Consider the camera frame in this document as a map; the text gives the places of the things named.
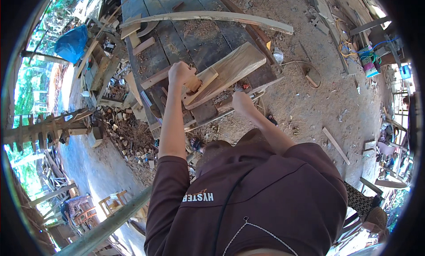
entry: hand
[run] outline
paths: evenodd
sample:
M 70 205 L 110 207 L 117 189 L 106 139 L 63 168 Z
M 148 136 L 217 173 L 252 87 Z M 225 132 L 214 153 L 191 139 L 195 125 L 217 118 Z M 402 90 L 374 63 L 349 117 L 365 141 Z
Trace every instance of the hand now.
M 255 111 L 258 111 L 255 108 L 252 99 L 244 92 L 234 92 L 232 97 L 233 108 L 242 115 L 249 117 L 250 115 L 255 113 Z
M 185 62 L 176 62 L 168 71 L 170 86 L 182 86 L 195 75 L 196 68 L 190 68 Z

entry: foot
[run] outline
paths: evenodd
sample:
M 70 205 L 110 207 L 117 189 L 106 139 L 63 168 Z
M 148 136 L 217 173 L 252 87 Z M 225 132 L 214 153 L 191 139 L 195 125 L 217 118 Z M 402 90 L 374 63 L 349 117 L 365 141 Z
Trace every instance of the foot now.
M 276 127 L 278 127 L 278 122 L 274 119 L 274 117 L 273 117 L 273 115 L 269 115 L 269 116 L 267 116 L 267 119 L 271 122 L 271 123 L 273 123 L 274 125 L 276 125 Z
M 201 154 L 204 153 L 205 147 L 207 146 L 206 144 L 201 142 L 201 140 L 199 140 L 199 138 L 192 138 L 190 140 L 190 145 L 191 145 L 191 147 L 194 151 L 199 152 Z

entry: blue plastic bag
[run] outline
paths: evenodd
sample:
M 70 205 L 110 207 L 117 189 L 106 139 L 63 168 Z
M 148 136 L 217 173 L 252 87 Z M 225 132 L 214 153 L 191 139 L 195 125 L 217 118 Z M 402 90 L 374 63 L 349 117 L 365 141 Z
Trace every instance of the blue plastic bag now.
M 75 64 L 83 56 L 86 42 L 87 27 L 86 25 L 82 25 L 69 30 L 58 38 L 54 46 L 54 51 L 68 62 Z

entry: sandal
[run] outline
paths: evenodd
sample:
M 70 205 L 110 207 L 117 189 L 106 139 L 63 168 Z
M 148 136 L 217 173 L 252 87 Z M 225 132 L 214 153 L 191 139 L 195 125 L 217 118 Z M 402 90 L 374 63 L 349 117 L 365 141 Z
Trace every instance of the sandal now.
M 191 147 L 194 151 L 199 152 L 199 153 L 203 153 L 203 152 L 201 152 L 201 147 L 202 147 L 203 143 L 199 138 L 195 138 L 195 137 L 192 138 L 190 140 L 190 145 L 191 145 Z
M 267 116 L 267 119 L 271 122 L 271 123 L 273 123 L 276 127 L 278 127 L 278 122 L 274 119 L 274 117 L 273 117 L 273 115 L 268 115 Z

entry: ground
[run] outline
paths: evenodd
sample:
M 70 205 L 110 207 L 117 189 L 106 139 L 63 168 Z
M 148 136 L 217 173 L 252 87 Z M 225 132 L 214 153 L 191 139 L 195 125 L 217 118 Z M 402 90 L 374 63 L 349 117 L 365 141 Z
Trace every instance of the ground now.
M 380 134 L 381 102 L 388 105 L 390 100 L 384 78 L 375 76 L 377 85 L 370 87 L 369 80 L 365 78 L 359 65 L 356 75 L 345 75 L 330 35 L 325 35 L 311 25 L 310 20 L 314 16 L 309 12 L 310 5 L 307 0 L 231 1 L 248 14 L 292 25 L 294 35 L 265 30 L 272 39 L 272 49 L 275 46 L 280 47 L 285 63 L 308 62 L 310 58 L 321 74 L 319 89 L 312 89 L 301 70 L 307 66 L 298 66 L 295 63 L 285 65 L 284 78 L 268 87 L 266 94 L 258 101 L 259 105 L 265 108 L 265 114 L 273 114 L 279 128 L 295 142 L 315 142 L 321 145 L 334 161 L 342 177 L 354 187 L 360 187 L 360 177 L 374 180 L 378 174 L 375 158 L 363 157 L 362 148 L 365 141 L 376 140 Z M 78 109 L 84 105 L 79 96 L 79 82 L 71 89 L 70 78 L 72 72 L 65 72 L 64 81 L 68 84 L 62 84 L 63 100 L 59 102 L 64 108 L 68 108 L 67 97 L 71 96 L 69 108 Z M 199 137 L 204 142 L 221 139 L 234 144 L 254 127 L 241 115 L 232 113 L 208 126 L 188 132 L 187 136 Z M 350 165 L 343 163 L 343 158 L 333 145 L 328 146 L 328 139 L 322 132 L 323 127 L 327 128 L 343 152 L 348 153 Z M 74 136 L 68 146 L 61 145 L 60 152 L 64 158 L 66 174 L 74 179 L 80 192 L 92 194 L 94 204 L 107 195 L 124 189 L 130 195 L 136 195 L 152 182 L 155 172 L 146 168 L 146 165 L 136 167 L 137 171 L 134 165 L 128 165 L 108 136 L 105 136 L 103 143 L 95 149 L 88 147 L 87 136 Z M 151 179 L 143 179 L 140 173 L 150 176 Z M 100 209 L 98 211 L 98 216 L 101 217 L 103 213 Z M 128 248 L 131 246 L 136 255 L 139 255 L 137 250 L 142 253 L 142 235 L 126 225 L 122 226 L 119 232 L 120 241 Z

